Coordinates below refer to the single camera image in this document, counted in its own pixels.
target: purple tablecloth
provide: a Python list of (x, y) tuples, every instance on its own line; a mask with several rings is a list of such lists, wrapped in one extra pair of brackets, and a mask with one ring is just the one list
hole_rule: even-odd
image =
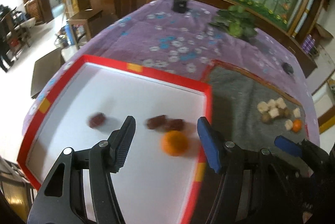
[[(92, 54), (154, 67), (192, 79), (200, 79), (212, 59), (231, 63), (258, 75), (296, 98), (306, 115), (309, 139), (319, 145), (317, 116), (306, 79), (297, 59), (265, 32), (258, 30), (251, 45), (208, 25), (217, 8), (189, 1), (189, 12), (174, 13), (173, 0), (153, 1), (95, 36), (82, 47), (48, 82), (26, 115), (25, 134), (33, 114), (53, 84), (83, 54)], [(294, 77), (281, 67), (288, 62)]]

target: tile floor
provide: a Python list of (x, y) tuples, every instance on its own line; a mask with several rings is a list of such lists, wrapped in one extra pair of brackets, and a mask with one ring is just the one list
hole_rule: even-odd
[[(0, 69), (0, 155), (16, 162), (22, 141), (22, 123), (33, 103), (30, 98), (31, 78), (35, 61), (56, 47), (55, 33), (62, 27), (62, 15), (48, 24), (31, 29), (31, 47), (25, 47), (8, 73)], [(66, 60), (74, 53), (73, 46), (62, 51)]]

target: gray cloth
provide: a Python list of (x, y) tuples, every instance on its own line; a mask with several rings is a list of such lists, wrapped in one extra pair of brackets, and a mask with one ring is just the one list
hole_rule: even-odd
[[(299, 133), (293, 133), (286, 130), (285, 118), (276, 119), (270, 125), (260, 120), (257, 104), (270, 99), (276, 100), (282, 97), (280, 94), (249, 77), (222, 67), (212, 70), (208, 83), (213, 89), (212, 126), (215, 130), (223, 133), (226, 140), (233, 141), (245, 150), (259, 151), (261, 148), (268, 148), (273, 155), (299, 168), (302, 175), (307, 175), (308, 167), (300, 158), (292, 157), (274, 145), (278, 135), (295, 143), (302, 141), (306, 138), (304, 126)], [(299, 107), (286, 99), (284, 101), (291, 110)], [(299, 108), (304, 124), (304, 110)]]

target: orange fruit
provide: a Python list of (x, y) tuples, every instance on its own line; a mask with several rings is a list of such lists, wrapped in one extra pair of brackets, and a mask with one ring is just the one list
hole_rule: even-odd
[(160, 145), (166, 154), (170, 156), (180, 156), (189, 147), (189, 140), (180, 131), (171, 130), (164, 134)]
[(303, 127), (303, 123), (301, 122), (300, 119), (295, 119), (293, 121), (293, 128), (292, 128), (292, 131), (295, 132), (295, 133), (298, 133)]

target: white flower print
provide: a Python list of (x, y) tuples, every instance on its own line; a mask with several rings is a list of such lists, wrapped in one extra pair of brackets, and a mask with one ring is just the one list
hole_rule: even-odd
[(215, 48), (215, 49), (214, 49), (214, 52), (216, 52), (218, 56), (221, 55), (220, 50), (219, 50), (218, 48)]
[(206, 64), (208, 62), (207, 57), (200, 57), (199, 60), (200, 60), (201, 63), (204, 63), (204, 64)]
[(143, 61), (142, 65), (144, 67), (153, 67), (155, 65), (154, 61), (152, 59), (146, 59)]
[(170, 55), (171, 55), (171, 56), (178, 56), (178, 51), (171, 50), (171, 51), (170, 51)]
[(169, 62), (177, 62), (177, 61), (179, 61), (179, 57), (178, 56), (170, 56), (168, 61)]
[(165, 68), (168, 65), (169, 65), (169, 63), (167, 61), (157, 60), (156, 63), (155, 63), (155, 67), (157, 67), (157, 68)]
[(74, 61), (70, 61), (70, 62), (68, 62), (68, 63), (64, 66), (63, 70), (64, 70), (64, 71), (68, 70), (68, 69), (72, 66), (73, 63), (74, 63)]
[(183, 43), (181, 41), (173, 40), (171, 44), (175, 47), (181, 47), (183, 46)]
[(167, 73), (175, 74), (175, 70), (165, 70)]
[(150, 51), (158, 51), (159, 49), (160, 49), (159, 46), (150, 47)]
[(196, 70), (197, 70), (197, 67), (195, 67), (195, 65), (193, 63), (189, 63), (189, 64), (186, 65), (186, 70), (189, 73), (195, 73)]
[(186, 46), (183, 46), (183, 47), (178, 48), (178, 52), (179, 52), (179, 53), (187, 53), (188, 50), (189, 50), (189, 48), (186, 47)]
[(29, 110), (29, 115), (33, 115), (37, 110), (37, 104), (34, 104), (31, 106), (30, 110)]

